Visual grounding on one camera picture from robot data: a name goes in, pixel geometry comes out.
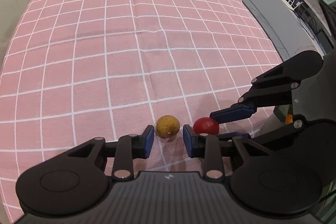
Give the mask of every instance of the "black gripper base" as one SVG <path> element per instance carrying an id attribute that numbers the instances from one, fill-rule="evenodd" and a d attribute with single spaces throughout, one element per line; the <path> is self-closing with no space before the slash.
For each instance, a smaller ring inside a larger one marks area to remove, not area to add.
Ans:
<path id="1" fill-rule="evenodd" d="M 270 219 L 240 207 L 223 184 L 198 172 L 141 172 L 116 183 L 96 207 L 68 218 L 25 215 L 17 224 L 319 224 L 311 214 Z"/>

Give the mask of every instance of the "logo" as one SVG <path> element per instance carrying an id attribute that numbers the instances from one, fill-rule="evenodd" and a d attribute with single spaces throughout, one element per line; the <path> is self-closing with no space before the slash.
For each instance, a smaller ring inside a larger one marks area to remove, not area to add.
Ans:
<path id="1" fill-rule="evenodd" d="M 174 176 L 172 174 L 166 175 L 165 178 L 166 179 L 172 179 Z"/>

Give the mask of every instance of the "red ball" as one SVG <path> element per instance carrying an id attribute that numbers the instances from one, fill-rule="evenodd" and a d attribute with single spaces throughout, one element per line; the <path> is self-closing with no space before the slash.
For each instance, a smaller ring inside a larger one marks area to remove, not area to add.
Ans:
<path id="1" fill-rule="evenodd" d="M 212 118 L 203 117 L 194 123 L 193 130 L 196 134 L 207 133 L 217 135 L 219 133 L 219 123 Z"/>

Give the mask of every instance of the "yellow potato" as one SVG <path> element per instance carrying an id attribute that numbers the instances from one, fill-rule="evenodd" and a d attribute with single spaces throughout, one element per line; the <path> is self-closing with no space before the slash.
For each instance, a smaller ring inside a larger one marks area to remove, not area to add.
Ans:
<path id="1" fill-rule="evenodd" d="M 180 130 L 180 122 L 172 115 L 164 115 L 157 120 L 156 132 L 161 138 L 175 136 Z"/>

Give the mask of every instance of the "pink tablecloth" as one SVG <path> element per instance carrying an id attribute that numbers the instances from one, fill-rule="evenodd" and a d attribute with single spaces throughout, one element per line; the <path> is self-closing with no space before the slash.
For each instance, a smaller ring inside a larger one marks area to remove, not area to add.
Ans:
<path id="1" fill-rule="evenodd" d="M 22 214 L 15 181 L 27 168 L 96 136 L 140 134 L 164 114 L 193 124 L 279 62 L 240 0 L 31 0 L 0 83 L 0 194 L 10 220 Z M 254 132 L 270 111 L 221 131 Z M 179 133 L 155 139 L 150 159 L 134 166 L 200 164 Z"/>

